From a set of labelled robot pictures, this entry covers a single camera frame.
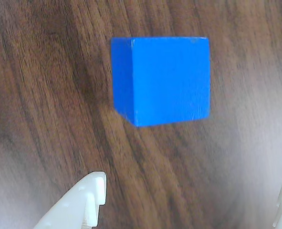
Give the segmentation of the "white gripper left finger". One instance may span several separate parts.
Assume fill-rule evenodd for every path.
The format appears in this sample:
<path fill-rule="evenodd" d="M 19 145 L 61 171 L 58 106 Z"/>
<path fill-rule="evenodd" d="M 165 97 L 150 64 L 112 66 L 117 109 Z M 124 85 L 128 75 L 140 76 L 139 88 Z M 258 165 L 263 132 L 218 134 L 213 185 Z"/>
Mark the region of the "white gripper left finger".
<path fill-rule="evenodd" d="M 99 207 L 106 203 L 107 178 L 94 171 L 69 189 L 35 225 L 36 229 L 97 227 Z"/>

